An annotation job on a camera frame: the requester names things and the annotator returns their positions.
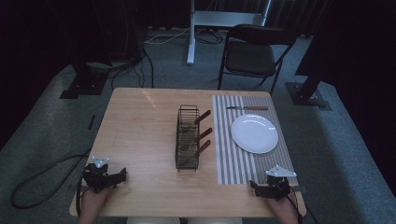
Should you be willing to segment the person's left hand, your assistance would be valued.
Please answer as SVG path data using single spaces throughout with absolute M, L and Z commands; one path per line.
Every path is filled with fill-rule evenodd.
M 99 193 L 96 193 L 93 189 L 88 189 L 81 198 L 80 217 L 97 217 L 101 209 L 104 207 L 111 190 L 112 188 L 108 187 Z

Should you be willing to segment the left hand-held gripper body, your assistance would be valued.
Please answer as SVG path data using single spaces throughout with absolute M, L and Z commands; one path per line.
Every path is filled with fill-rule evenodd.
M 87 186 L 99 193 L 103 189 L 114 185 L 111 176 L 107 173 L 109 158 L 92 157 L 92 163 L 89 163 L 83 173 L 83 179 Z

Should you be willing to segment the wooden-handled utensil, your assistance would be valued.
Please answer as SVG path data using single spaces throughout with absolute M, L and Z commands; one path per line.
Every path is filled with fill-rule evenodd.
M 188 156 L 184 162 L 190 162 L 191 160 L 194 159 L 199 159 L 200 155 L 211 145 L 211 140 L 206 140 L 202 146 L 198 148 L 196 152 L 194 152 L 192 155 Z
M 182 146 L 182 148 L 186 149 L 189 146 L 198 143 L 201 139 L 205 138 L 206 136 L 208 136 L 212 132 L 213 132 L 213 129 L 212 128 L 208 128 L 206 131 L 204 131 L 203 133 L 201 133 L 197 137 L 195 137 L 192 142 L 188 143 L 187 145 Z
M 188 132 L 191 128 L 193 128 L 196 125 L 198 125 L 203 119 L 207 118 L 210 114 L 211 114 L 211 110 L 206 110 L 206 112 L 203 115 L 201 115 L 197 119 L 195 119 L 195 121 L 191 125 L 189 125 L 188 127 L 184 128 L 183 131 Z

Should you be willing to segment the white metal desk frame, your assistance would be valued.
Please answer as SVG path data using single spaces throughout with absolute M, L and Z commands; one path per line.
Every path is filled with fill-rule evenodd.
M 187 54 L 187 65 L 194 64 L 196 26 L 234 27 L 237 24 L 254 24 L 264 26 L 272 1 L 273 0 L 267 0 L 260 13 L 245 13 L 196 10 L 195 0 L 190 0 L 190 41 Z

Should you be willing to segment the black folding chair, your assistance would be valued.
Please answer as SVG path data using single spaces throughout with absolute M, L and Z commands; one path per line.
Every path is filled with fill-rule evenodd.
M 273 77 L 270 93 L 275 90 L 285 56 L 296 43 L 296 34 L 286 28 L 238 24 L 225 39 L 218 75 L 218 89 L 223 75 L 261 78 Z

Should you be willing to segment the black stand with base plate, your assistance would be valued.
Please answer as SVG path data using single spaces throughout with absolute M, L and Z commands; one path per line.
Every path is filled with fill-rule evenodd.
M 293 104 L 315 106 L 321 111 L 332 111 L 329 102 L 322 97 L 318 90 L 322 79 L 323 75 L 308 75 L 297 72 L 295 80 L 286 83 Z
M 68 89 L 61 93 L 60 98 L 77 99 L 80 95 L 100 95 L 108 73 L 92 71 L 77 49 L 70 47 L 66 52 L 76 75 Z

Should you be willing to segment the grey striped placemat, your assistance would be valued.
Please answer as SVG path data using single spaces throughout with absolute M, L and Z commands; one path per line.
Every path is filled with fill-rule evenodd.
M 279 165 L 293 171 L 290 154 L 277 118 L 272 99 L 269 96 L 214 95 L 213 117 L 216 141 L 218 182 L 221 185 L 246 184 L 249 180 L 263 184 L 266 171 Z M 262 110 L 226 109 L 227 106 L 268 106 Z M 271 121 L 279 135 L 276 147 L 263 154 L 254 154 L 239 147 L 232 138 L 231 126 L 239 116 L 254 114 Z

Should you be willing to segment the wooden-handled knife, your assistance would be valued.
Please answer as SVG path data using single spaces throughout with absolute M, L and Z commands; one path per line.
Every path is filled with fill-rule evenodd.
M 269 109 L 269 107 L 268 106 L 227 106 L 226 109 L 266 111 Z

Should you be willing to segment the white round plate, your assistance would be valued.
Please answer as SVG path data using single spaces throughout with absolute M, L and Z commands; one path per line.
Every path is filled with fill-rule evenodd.
M 239 147 L 254 154 L 273 150 L 279 140 L 275 125 L 268 119 L 254 114 L 236 118 L 231 126 L 231 135 Z

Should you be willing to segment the person's right hand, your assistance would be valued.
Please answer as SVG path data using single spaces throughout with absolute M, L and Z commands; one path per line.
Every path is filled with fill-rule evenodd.
M 274 199 L 266 200 L 272 211 L 277 217 L 297 217 L 295 210 L 295 196 L 291 192 L 287 197 L 276 201 Z

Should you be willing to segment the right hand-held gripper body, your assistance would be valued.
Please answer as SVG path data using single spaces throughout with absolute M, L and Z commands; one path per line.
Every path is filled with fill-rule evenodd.
M 290 183 L 288 178 L 296 177 L 295 172 L 276 165 L 265 173 L 267 185 L 261 188 L 261 197 L 280 200 L 289 195 Z

